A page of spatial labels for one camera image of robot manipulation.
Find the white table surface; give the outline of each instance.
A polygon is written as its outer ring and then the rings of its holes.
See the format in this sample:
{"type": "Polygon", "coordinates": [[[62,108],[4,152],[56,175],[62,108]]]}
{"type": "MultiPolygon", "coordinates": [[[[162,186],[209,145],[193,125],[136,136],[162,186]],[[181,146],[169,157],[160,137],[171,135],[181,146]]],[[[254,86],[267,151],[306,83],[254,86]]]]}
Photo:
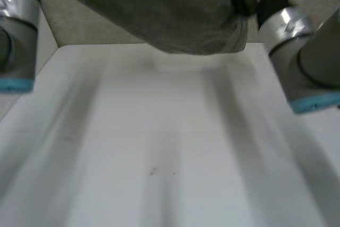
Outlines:
{"type": "Polygon", "coordinates": [[[0,123],[0,226],[340,226],[340,112],[295,116],[260,44],[159,72],[67,46],[0,123]]]}

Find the blue rubber ring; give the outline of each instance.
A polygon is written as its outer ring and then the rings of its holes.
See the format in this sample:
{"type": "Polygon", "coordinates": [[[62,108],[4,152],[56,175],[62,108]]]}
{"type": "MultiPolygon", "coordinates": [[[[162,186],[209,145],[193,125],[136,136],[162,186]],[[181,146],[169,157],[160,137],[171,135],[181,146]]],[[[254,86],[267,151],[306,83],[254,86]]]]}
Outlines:
{"type": "Polygon", "coordinates": [[[289,102],[289,105],[296,114],[314,112],[326,107],[340,105],[340,93],[301,98],[289,102]]]}
{"type": "Polygon", "coordinates": [[[30,93],[34,88],[33,79],[0,79],[1,93],[30,93]]]}

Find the dark mark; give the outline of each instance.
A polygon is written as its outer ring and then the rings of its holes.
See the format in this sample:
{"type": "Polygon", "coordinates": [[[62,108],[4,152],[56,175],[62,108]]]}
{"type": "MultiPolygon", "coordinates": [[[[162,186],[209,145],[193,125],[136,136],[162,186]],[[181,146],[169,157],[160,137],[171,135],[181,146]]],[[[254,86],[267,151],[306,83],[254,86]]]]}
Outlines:
{"type": "Polygon", "coordinates": [[[158,170],[158,168],[154,167],[154,168],[151,170],[150,175],[151,175],[151,176],[155,175],[156,172],[157,172],[157,170],[158,170]]]}

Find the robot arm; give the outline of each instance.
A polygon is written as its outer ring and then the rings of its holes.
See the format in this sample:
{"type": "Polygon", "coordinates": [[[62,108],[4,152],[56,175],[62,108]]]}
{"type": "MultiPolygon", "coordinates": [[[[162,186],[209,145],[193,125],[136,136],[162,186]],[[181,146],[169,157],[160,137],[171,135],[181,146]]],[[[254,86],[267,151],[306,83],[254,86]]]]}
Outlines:
{"type": "Polygon", "coordinates": [[[340,10],[319,30],[289,0],[233,0],[245,16],[257,15],[270,60],[295,113],[340,104],[340,10]]]}
{"type": "MultiPolygon", "coordinates": [[[[33,88],[39,5],[39,0],[0,0],[0,91],[33,88]]],[[[259,32],[295,113],[340,104],[340,10],[317,31],[289,0],[233,0],[233,5],[241,15],[257,15],[259,32]]]]}
{"type": "Polygon", "coordinates": [[[35,79],[40,0],[0,0],[0,91],[27,93],[35,79]]]}

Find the gray cloth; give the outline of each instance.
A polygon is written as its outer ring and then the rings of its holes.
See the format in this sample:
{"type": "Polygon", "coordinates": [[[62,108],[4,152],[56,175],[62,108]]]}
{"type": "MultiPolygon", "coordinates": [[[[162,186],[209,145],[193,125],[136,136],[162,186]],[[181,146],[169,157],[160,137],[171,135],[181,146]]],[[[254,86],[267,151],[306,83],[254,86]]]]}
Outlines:
{"type": "Polygon", "coordinates": [[[126,31],[169,53],[242,51],[247,22],[231,0],[79,0],[126,31]]]}

